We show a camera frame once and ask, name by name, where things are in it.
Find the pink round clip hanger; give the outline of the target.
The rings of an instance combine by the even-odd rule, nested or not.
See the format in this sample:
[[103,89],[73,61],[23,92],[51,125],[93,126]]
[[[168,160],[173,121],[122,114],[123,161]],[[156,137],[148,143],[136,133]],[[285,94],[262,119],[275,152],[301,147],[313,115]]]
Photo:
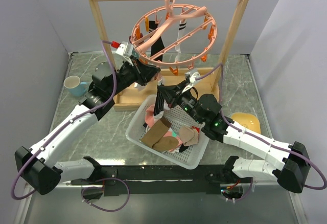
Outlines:
[[[156,30],[149,33],[149,21],[154,20],[158,23]],[[179,22],[186,20],[184,36],[177,39]],[[176,45],[180,48],[186,41],[189,41],[194,35],[207,30],[207,40],[204,41],[204,48],[199,54],[189,59],[181,59],[175,62]],[[190,4],[177,4],[174,0],[164,0],[164,5],[153,9],[143,15],[134,25],[130,43],[136,49],[141,62],[156,64],[160,67],[168,68],[169,71],[177,76],[178,68],[186,67],[192,69],[197,60],[206,62],[207,54],[213,47],[217,38],[218,28],[215,19],[208,12],[206,7],[198,7]],[[165,48],[157,54],[150,56],[151,46],[162,38]]]

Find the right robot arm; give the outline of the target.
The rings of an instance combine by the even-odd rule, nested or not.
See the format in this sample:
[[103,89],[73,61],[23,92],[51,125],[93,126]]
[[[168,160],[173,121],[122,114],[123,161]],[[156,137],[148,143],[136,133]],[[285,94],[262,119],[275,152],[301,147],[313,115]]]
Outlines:
[[277,181],[284,189],[302,193],[311,168],[304,144],[288,144],[260,135],[245,128],[235,120],[225,117],[221,105],[212,94],[199,98],[192,95],[183,83],[157,88],[160,104],[169,108],[179,106],[195,122],[202,125],[201,131],[211,140],[239,147],[259,157],[259,160],[235,159],[233,165],[224,168],[223,175],[228,182],[239,178],[266,178]]

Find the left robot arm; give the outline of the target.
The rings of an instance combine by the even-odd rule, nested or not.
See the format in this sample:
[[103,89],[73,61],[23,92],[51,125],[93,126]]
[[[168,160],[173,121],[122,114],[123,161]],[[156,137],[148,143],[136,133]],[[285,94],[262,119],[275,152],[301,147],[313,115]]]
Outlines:
[[87,93],[71,114],[43,140],[30,148],[21,146],[14,154],[18,175],[41,195],[51,192],[60,182],[85,179],[96,184],[101,178],[100,164],[91,158],[76,162],[59,159],[83,131],[97,123],[114,106],[114,96],[133,83],[146,86],[160,68],[139,60],[123,62],[116,71],[110,62],[100,63]]

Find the white plastic basket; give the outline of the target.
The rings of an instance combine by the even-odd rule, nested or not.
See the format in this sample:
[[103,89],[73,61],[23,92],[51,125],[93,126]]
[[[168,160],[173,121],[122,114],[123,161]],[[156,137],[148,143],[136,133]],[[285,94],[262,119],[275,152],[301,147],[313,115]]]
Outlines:
[[154,118],[155,95],[148,96],[132,118],[126,138],[183,168],[195,169],[203,157],[209,138],[183,109],[165,110]]

